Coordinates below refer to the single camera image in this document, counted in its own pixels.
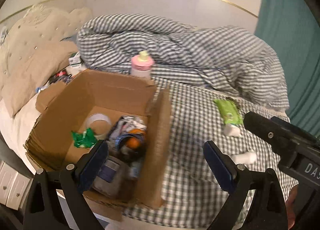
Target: green plastic wrapper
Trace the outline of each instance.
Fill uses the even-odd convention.
[[[218,106],[225,124],[243,124],[242,116],[239,114],[239,110],[234,102],[223,99],[215,99],[213,101]]]
[[[98,141],[91,128],[87,128],[83,133],[72,132],[72,138],[77,148],[91,148]]]

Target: screw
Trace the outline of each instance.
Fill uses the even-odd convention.
[[[43,169],[40,168],[40,169],[37,169],[37,174],[41,174],[43,172]]]
[[[67,170],[73,170],[74,168],[75,168],[74,164],[69,164],[69,165],[66,166]]]
[[[238,165],[237,165],[237,168],[238,168],[239,170],[245,170],[245,169],[246,169],[246,166],[244,166],[243,164],[238,164]]]

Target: orange object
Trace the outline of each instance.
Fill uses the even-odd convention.
[[[140,133],[142,135],[145,135],[145,131],[141,130],[141,129],[132,129],[130,130],[128,133]],[[125,144],[125,146],[127,146],[128,148],[135,150],[137,149],[140,145],[142,144],[142,142],[140,142],[137,138],[135,137],[131,137]]]

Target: teal curtain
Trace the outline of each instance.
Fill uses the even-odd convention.
[[[320,135],[320,28],[304,0],[262,0],[255,35],[277,53],[291,123]]]

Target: pink bottle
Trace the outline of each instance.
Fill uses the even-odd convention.
[[[135,77],[144,77],[150,79],[150,73],[153,59],[149,56],[148,52],[142,51],[139,55],[131,59],[131,75]]]

